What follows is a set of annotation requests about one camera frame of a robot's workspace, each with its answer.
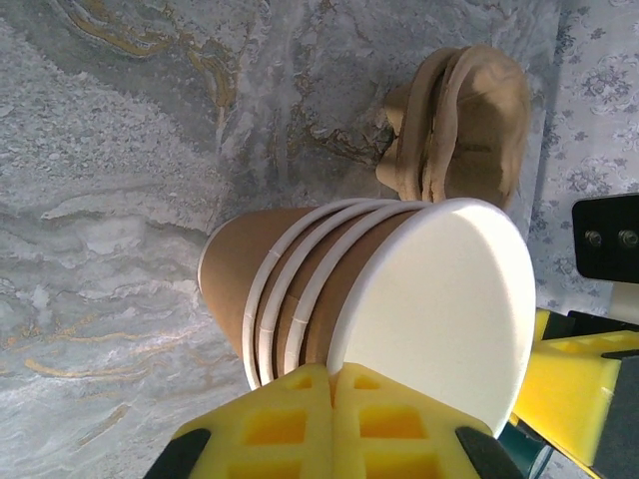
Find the floral patterned cloth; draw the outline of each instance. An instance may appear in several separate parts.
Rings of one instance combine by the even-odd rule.
[[[639,192],[639,0],[566,1],[555,67],[528,239],[537,303],[605,313],[611,284],[577,272],[571,209]]]

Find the bolt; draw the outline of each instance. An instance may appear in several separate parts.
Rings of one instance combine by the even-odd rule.
[[[637,247],[639,245],[639,235],[631,230],[623,230],[619,232],[619,242],[627,248]]]
[[[603,239],[599,232],[586,232],[586,240],[594,247],[601,247],[601,244],[603,243]]]

